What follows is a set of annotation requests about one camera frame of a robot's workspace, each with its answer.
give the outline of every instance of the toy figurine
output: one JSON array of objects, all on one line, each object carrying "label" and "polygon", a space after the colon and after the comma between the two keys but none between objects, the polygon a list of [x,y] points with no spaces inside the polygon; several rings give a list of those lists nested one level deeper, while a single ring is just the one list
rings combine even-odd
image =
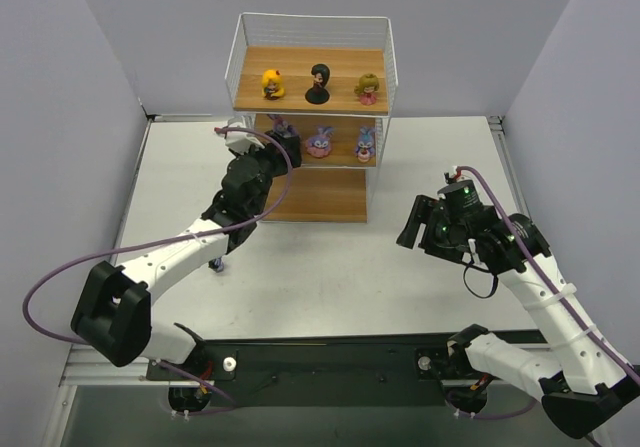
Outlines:
[{"label": "toy figurine", "polygon": [[363,164],[369,162],[376,155],[375,144],[375,127],[360,127],[360,135],[358,136],[358,145],[356,146],[356,157]]},{"label": "toy figurine", "polygon": [[304,98],[310,104],[324,104],[330,97],[326,86],[327,82],[329,82],[331,71],[324,64],[316,64],[311,67],[311,75],[313,75],[313,87],[307,90]]},{"label": "toy figurine", "polygon": [[318,133],[305,142],[307,152],[316,159],[322,159],[331,153],[331,134],[333,127],[318,126]]},{"label": "toy figurine", "polygon": [[265,70],[262,74],[262,96],[268,100],[278,100],[284,97],[282,76],[277,70]]},{"label": "toy figurine", "polygon": [[373,105],[378,100],[376,92],[379,88],[380,81],[375,74],[364,74],[353,91],[360,98],[362,105]]},{"label": "toy figurine", "polygon": [[288,139],[289,137],[295,137],[298,135],[298,132],[293,128],[293,125],[284,120],[282,116],[278,114],[267,114],[267,116],[273,120],[273,127],[271,127],[271,130],[279,136]]}]

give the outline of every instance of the white table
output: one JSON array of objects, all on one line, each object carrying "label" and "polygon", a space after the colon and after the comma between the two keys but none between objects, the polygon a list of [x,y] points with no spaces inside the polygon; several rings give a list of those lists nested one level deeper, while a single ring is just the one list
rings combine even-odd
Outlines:
[{"label": "white table", "polygon": [[[221,125],[152,124],[122,245],[176,235],[207,208],[232,158],[212,133]],[[262,223],[223,273],[202,267],[153,315],[216,339],[535,328],[506,289],[478,300],[460,266],[395,244],[416,194],[435,196],[454,164],[479,169],[515,210],[486,119],[393,119],[390,129],[368,224]],[[468,280],[480,292],[491,284]]]}]

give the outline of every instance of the bunny toy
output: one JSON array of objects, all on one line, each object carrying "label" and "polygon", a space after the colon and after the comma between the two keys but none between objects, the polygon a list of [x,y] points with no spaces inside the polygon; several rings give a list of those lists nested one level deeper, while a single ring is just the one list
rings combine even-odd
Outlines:
[{"label": "bunny toy", "polygon": [[318,133],[307,139],[307,152],[316,159],[322,159],[331,153],[331,134],[333,127],[318,126]]},{"label": "bunny toy", "polygon": [[356,157],[363,164],[369,162],[371,157],[376,155],[375,144],[375,127],[360,127],[360,135],[358,136],[358,145],[356,146]]},{"label": "bunny toy", "polygon": [[296,132],[296,129],[293,128],[293,125],[284,120],[282,116],[277,114],[267,114],[267,116],[271,120],[273,120],[273,126],[271,127],[271,130],[273,130],[273,132],[275,132],[279,136],[288,139],[289,137],[295,137],[296,135],[298,135],[298,132]]}]

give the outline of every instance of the wooden shelf board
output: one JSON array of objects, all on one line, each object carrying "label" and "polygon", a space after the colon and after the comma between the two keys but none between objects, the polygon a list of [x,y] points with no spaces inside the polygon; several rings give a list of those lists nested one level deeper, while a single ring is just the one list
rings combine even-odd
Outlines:
[{"label": "wooden shelf board", "polygon": [[[267,208],[282,193],[285,177],[274,179]],[[294,171],[284,202],[266,220],[287,222],[366,222],[366,171],[305,169]]]},{"label": "wooden shelf board", "polygon": [[[360,135],[360,127],[374,127],[373,117],[336,117],[331,115],[295,115],[283,114],[282,118],[295,127],[300,133],[302,141],[313,137],[318,133],[318,125],[330,125],[334,128],[331,137],[331,154],[323,159],[317,159],[309,155],[306,148],[302,147],[302,163],[304,165],[327,165],[335,167],[359,167],[368,168],[376,166],[376,157],[372,157],[367,163],[359,162],[355,155],[356,143]],[[273,121],[267,114],[256,115],[255,127],[260,132],[271,130]]]},{"label": "wooden shelf board", "polygon": [[[312,86],[311,67],[326,64],[331,69],[327,90],[328,102],[313,105],[304,94]],[[285,96],[278,100],[262,97],[260,81],[267,69],[278,69],[282,74]],[[380,79],[378,101],[362,105],[353,88],[361,75],[374,73]],[[335,49],[310,47],[249,46],[242,67],[238,93],[233,108],[241,112],[318,112],[347,115],[389,114],[381,49]]]}]

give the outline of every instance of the gray backdrop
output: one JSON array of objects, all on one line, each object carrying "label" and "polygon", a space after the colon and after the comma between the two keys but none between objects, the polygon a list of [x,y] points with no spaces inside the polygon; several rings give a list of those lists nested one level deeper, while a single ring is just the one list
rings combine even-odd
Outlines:
[{"label": "gray backdrop", "polygon": [[[640,361],[640,0],[571,0],[506,116],[532,215],[604,334]],[[640,401],[612,422],[640,445]]]},{"label": "gray backdrop", "polygon": [[[68,345],[22,320],[49,270],[113,245],[142,109],[84,0],[0,0],[0,445],[40,445]],[[86,276],[45,286],[34,315],[70,333]]]},{"label": "gray backdrop", "polygon": [[568,0],[87,0],[149,113],[229,112],[243,11],[391,18],[396,114],[504,114]]}]

